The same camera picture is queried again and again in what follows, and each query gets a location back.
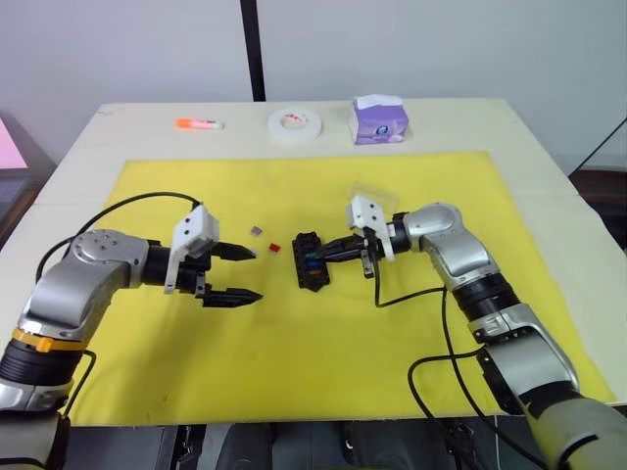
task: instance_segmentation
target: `white table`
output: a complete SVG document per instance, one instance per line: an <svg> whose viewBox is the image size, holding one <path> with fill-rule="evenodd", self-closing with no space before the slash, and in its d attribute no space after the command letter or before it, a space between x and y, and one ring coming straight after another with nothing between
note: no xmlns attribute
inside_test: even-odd
<svg viewBox="0 0 627 470"><path fill-rule="evenodd" d="M0 252L0 340L8 340L41 255L100 210L127 160L264 159L490 153L561 288L584 347L619 401L627 401L627 258L601 219L499 99L406 100L406 142L352 144L348 102L298 103L317 111L322 134L298 147L269 138L265 121L287 103L103 105ZM180 131L180 117L215 118L220 131Z"/></svg>

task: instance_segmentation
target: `black cable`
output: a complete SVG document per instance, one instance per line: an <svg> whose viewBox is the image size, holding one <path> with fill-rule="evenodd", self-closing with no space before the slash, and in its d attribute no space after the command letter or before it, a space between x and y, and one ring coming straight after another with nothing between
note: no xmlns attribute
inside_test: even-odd
<svg viewBox="0 0 627 470"><path fill-rule="evenodd" d="M481 350L482 350L482 348L479 348L476 351L465 352L465 353L462 353L462 354L456 354L456 358L457 359L464 359L466 357L473 357L473 356L477 355ZM433 420L434 422L438 423L438 426L440 428L440 431L442 432L442 435L443 435L444 439L449 444L449 446L451 446L456 451L455 456L456 457L457 456L460 457L466 463L466 465L468 465L470 468L478 469L480 467L476 464L476 462L474 462L462 449L459 448L458 442L449 433L449 430L447 429L447 427L442 423L442 421L440 421L438 418L436 418L435 415L428 408L428 406L426 405L424 400L420 397L420 394L418 393L418 390L415 387L415 383L413 382L413 371L420 364L424 364L426 362L433 362L433 361L436 361L436 360L449 360L449 359L451 359L451 356L448 355L448 354L445 354L445 355L429 355L428 357L422 357L422 358L420 358L418 360L415 360L411 364L410 368L408 369L408 382L410 383L411 394L413 395L413 399L415 400L415 402L418 403L418 406L420 407L420 409L422 410L424 415L427 418L429 418L429 419Z"/></svg>
<svg viewBox="0 0 627 470"><path fill-rule="evenodd" d="M73 238L74 237L68 237L62 240L61 242L59 242L58 244L56 244L54 247L52 247L50 250L46 252L46 254L39 261L39 265L37 266L37 271L35 272L35 282L39 282L39 279L41 279L41 275L43 274L43 268L45 267L48 259L52 257L52 255L61 247L63 247L66 243L71 242Z"/></svg>
<svg viewBox="0 0 627 470"><path fill-rule="evenodd" d="M129 204L129 203L133 203L135 201L139 201L141 199L156 198L156 197L162 197L162 196L167 196L167 197L171 197L171 198L179 198L179 199L184 199L186 201L189 201L190 203L192 203L192 210L195 209L197 206L200 206L202 204L200 201L198 201L195 198L192 198L191 196L188 196L188 195L183 194L183 193L175 193L175 192L171 192L171 191L156 191L156 192L152 192L152 193L138 194L137 196L132 196L130 198L123 199L123 200L113 204L112 206L109 206L106 209L98 212L96 215L91 217L82 227L80 227L80 229L76 232L76 235L80 235L81 233L86 232L89 229L89 227L91 227L94 223L96 223L102 217L107 215L109 212L113 212L117 208L125 206L126 204ZM50 258L53 253L55 253L57 250L59 250L65 244L67 244L68 242L71 242L74 237L66 238L65 240L59 242L54 247L52 247L50 250L48 250L48 252L46 252L46 254L43 256L43 258L39 262L39 265L37 266L37 271L35 272L35 282L39 282L39 279L41 279L41 275L43 274L43 268L44 268L48 258ZM68 249L64 253L64 257L67 256L69 252L70 252L70 247L68 247Z"/></svg>
<svg viewBox="0 0 627 470"><path fill-rule="evenodd" d="M513 441L512 438L510 438L507 434L505 434L503 431L495 427L490 422L488 417L485 414L483 414L483 411L481 411L481 408L476 403L476 401L470 394L470 391L466 387L466 384L463 381L463 378L461 377L461 372L459 371L456 354L453 351L453 343L451 342L451 334L449 333L449 324L447 322L447 290L446 288L442 291L442 328L444 329L444 338L447 342L447 348L449 350L449 357L451 358L451 364L453 365L453 369L455 370L455 375L458 378L459 386L461 387L463 394L468 400L468 403L470 403L470 406L472 406L472 409L474 409L474 411L477 413L481 421L483 421L483 424L485 424L488 428L490 428L490 430L493 433L497 434L505 443L507 443L511 448L513 448L520 455L525 457L527 460L535 463L540 468L546 469L547 466L540 458L536 457L532 453L528 452L527 450L519 446L516 442Z"/></svg>
<svg viewBox="0 0 627 470"><path fill-rule="evenodd" d="M72 396L70 397L70 400L68 401L68 404L66 405L66 409L64 409L63 411L64 418L67 418L70 415L70 410L72 409L72 406L74 405L74 402L76 401L76 397L78 397L78 393L80 392L80 389L82 389L82 386L85 385L85 381L87 380L87 377L89 376L89 373L91 372L91 369L93 369L94 365L96 364L97 356L94 351L85 350L82 353L89 356L89 364L87 365L85 372L82 374L82 377L80 377L80 380L76 384L76 387L74 388L72 392Z"/></svg>
<svg viewBox="0 0 627 470"><path fill-rule="evenodd" d="M381 302L379 302L381 296L381 273L379 271L379 261L376 259L376 257L372 258L372 269L374 271L374 305L379 308L383 308L384 306L392 306L393 304L407 301L409 299L413 299L414 297L423 296L425 294L431 294L434 292L442 292L444 290L443 287L432 287L431 289L424 289L422 291L414 292L412 294L407 294L406 296L398 297L393 301L384 302L382 304Z"/></svg>
<svg viewBox="0 0 627 470"><path fill-rule="evenodd" d="M453 455L453 460L455 461L455 470L463 470L461 460L459 460L459 456L457 454Z"/></svg>
<svg viewBox="0 0 627 470"><path fill-rule="evenodd" d="M112 206L108 206L106 209L98 212L96 215L94 215L89 220L87 220L87 222L85 222L85 224L82 227L80 227L80 229L76 232L76 235L80 235L81 233L86 232L89 229L89 227L91 227L94 223L96 223L102 217L107 215L109 212L113 212L117 208L121 208L122 206L125 206L126 204L134 203L135 201L139 201L141 199L157 198L157 197L162 197L162 196L187 200L190 203L192 203L192 209L195 209L197 206L200 206L201 204L200 201L192 198L191 196L188 196L183 193L174 193L171 191L156 191L152 193L138 194L137 196L132 196L130 198L122 199L121 201L113 204Z"/></svg>
<svg viewBox="0 0 627 470"><path fill-rule="evenodd" d="M593 150L593 151L591 152L591 154L590 154L588 157L586 157L582 163L580 163L579 165L577 165L577 167L576 167L575 169L573 169L573 170L570 172L570 174L569 174L568 176L572 175L575 171L577 171L579 168L581 168L583 165L585 165L585 164L588 162L588 160L589 160L589 159L591 159L591 158L595 155L595 153L596 153L596 152L598 152L598 151L601 149L601 147L602 147L603 145L605 145L605 142L607 142L609 139L611 139L611 138L613 137L613 135L614 135L616 132L618 132L618 129L620 129L620 128L621 128L621 127L625 124L625 122L627 122L627 117L626 117L624 120L620 121L620 124L618 124L618 125L614 128L614 130L612 130L612 131L609 133L609 135L608 135L607 137L605 137L605 139L602 141L602 143L601 143L601 144L599 144L599 145L597 146L597 148L596 148L595 150Z"/></svg>

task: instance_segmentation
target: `black pole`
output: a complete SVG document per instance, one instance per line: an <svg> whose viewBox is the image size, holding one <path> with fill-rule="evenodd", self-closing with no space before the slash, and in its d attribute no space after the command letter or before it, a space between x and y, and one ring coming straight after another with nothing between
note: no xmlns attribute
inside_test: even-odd
<svg viewBox="0 0 627 470"><path fill-rule="evenodd" d="M248 71L251 76L251 88L254 101L265 101L264 66L262 64L262 43L259 36L257 0L240 0Z"/></svg>

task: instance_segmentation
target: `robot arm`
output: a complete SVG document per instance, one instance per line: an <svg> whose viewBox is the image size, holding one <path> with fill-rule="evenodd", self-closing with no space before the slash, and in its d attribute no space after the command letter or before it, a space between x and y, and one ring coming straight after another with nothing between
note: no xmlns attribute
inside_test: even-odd
<svg viewBox="0 0 627 470"><path fill-rule="evenodd" d="M117 289L161 285L167 293L194 295L203 306L243 306L262 297L246 289L215 291L205 282L211 256L255 257L218 239L218 222L201 205L176 225L171 249L114 230L72 240L35 286L0 359L0 464L63 463L70 422L57 410Z"/></svg>
<svg viewBox="0 0 627 470"><path fill-rule="evenodd" d="M495 399L504 411L525 415L549 468L624 468L627 421L611 407L579 394L570 360L532 308L520 302L483 244L463 226L457 208L432 204L395 214L382 226L381 208L357 196L347 206L347 218L356 234L321 246L316 256L329 261L362 258L364 274L370 277L373 257L394 259L409 250L427 253L466 315L471 334L485 344L477 360ZM351 250L343 252L347 244Z"/></svg>

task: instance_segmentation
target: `yellow mat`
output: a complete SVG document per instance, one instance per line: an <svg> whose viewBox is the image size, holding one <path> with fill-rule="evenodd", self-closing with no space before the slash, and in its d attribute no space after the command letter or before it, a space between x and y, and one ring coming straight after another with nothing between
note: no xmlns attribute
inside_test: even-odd
<svg viewBox="0 0 627 470"><path fill-rule="evenodd" d="M613 395L587 358L557 285L490 158L482 153L404 157L213 162L129 162L110 203L170 190L203 200L219 218L221 239L259 258L216 260L208 281L243 287L264 299L236 309L201 308L191 296L159 287L119 291L91 348L98 362L72 411L78 425L420 416L407 383L416 358L446 352L439 294L377 309L373 281L357 260L330 265L331 284L298 288L291 240L315 230L346 236L344 207L354 182L400 195L400 211L442 201L492 252L516 294L529 303L573 360L582 390ZM189 206L164 198L112 212L101 227L169 245ZM250 235L253 225L264 233ZM269 253L269 243L282 246ZM439 286L427 255L382 262L383 300ZM457 352L477 346L452 298ZM474 359L461 361L486 412L498 407ZM417 387L436 414L471 414L451 365L424 365Z"/></svg>

